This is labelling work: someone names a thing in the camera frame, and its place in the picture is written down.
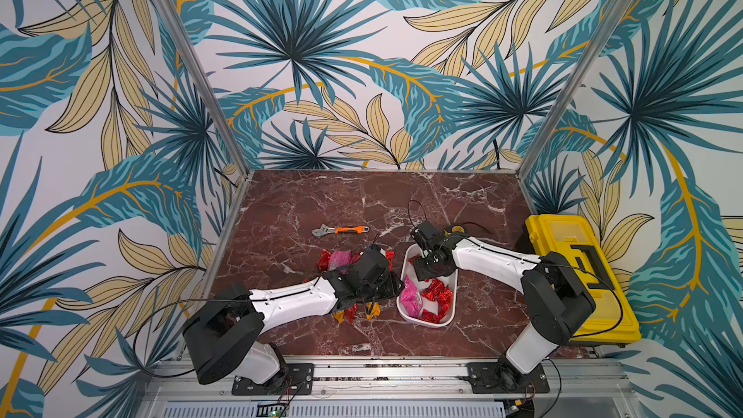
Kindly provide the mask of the white plastic storage box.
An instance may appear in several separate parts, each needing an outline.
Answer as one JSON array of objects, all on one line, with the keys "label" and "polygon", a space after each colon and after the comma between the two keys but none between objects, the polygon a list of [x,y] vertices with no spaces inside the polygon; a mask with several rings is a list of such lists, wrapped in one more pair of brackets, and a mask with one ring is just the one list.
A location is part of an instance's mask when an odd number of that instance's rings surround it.
[{"label": "white plastic storage box", "polygon": [[421,250],[413,244],[406,250],[402,266],[404,287],[396,300],[402,318],[430,328],[443,328],[455,317],[458,273],[450,276],[419,280],[413,261]]}]

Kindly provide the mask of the large yellow tea bag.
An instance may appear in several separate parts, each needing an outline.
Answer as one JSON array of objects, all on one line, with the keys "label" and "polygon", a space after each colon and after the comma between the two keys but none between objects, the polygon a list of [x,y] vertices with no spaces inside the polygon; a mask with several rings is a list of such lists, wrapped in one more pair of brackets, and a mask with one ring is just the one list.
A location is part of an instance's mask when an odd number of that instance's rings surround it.
[{"label": "large yellow tea bag", "polygon": [[377,302],[370,302],[366,304],[366,319],[373,320],[380,316],[380,306]]}]

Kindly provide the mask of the magenta tea bag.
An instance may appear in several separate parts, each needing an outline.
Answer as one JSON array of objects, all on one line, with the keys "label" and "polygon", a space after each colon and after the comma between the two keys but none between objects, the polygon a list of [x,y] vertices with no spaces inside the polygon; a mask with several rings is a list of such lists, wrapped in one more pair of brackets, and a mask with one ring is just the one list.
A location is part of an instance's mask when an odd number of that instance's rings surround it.
[{"label": "magenta tea bag", "polygon": [[409,317],[417,319],[423,312],[423,298],[416,284],[406,276],[404,278],[404,289],[400,294],[402,308]]},{"label": "magenta tea bag", "polygon": [[328,270],[334,271],[352,263],[351,251],[334,251],[330,255]]}]

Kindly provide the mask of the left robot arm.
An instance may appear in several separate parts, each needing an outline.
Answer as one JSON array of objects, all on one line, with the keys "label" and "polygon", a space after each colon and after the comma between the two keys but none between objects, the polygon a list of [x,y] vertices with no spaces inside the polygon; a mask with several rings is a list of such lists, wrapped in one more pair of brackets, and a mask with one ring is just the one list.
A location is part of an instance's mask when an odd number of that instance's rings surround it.
[{"label": "left robot arm", "polygon": [[278,348],[261,344],[264,333],[307,317],[323,317],[354,306],[398,297],[399,274],[377,246],[356,263],[326,271],[307,283],[247,290],[235,283],[207,301],[184,325],[183,337],[201,385],[225,377],[273,388],[286,380],[288,366]]}]

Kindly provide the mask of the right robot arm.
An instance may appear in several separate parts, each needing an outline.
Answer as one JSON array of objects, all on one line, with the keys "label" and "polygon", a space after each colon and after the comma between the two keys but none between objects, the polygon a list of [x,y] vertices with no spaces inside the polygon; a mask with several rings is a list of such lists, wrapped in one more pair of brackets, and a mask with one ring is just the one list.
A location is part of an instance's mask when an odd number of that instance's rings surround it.
[{"label": "right robot arm", "polygon": [[465,231],[440,230],[425,221],[411,237],[421,254],[413,260],[420,280],[449,276],[458,270],[484,275],[520,292],[529,323],[497,365],[521,379],[570,340],[593,315],[596,302],[566,257],[540,257],[485,243]]}]

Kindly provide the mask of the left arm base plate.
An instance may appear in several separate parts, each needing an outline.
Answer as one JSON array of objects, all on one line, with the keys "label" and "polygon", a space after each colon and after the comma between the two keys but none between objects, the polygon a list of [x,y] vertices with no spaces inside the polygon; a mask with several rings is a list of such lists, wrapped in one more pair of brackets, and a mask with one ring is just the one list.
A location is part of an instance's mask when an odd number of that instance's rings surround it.
[{"label": "left arm base plate", "polygon": [[294,396],[309,396],[313,390],[313,363],[290,363],[280,367],[280,371],[265,383],[255,383],[247,377],[236,377],[231,389],[232,396],[256,397],[279,396],[288,394]]}]

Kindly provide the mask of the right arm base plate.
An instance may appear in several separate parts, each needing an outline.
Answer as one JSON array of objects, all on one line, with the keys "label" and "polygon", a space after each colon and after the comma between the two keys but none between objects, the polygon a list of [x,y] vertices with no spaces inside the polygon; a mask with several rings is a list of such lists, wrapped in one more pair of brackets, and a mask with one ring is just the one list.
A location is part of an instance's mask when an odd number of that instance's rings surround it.
[{"label": "right arm base plate", "polygon": [[542,365],[521,373],[507,362],[470,362],[466,379],[474,394],[546,394],[550,386]]}]

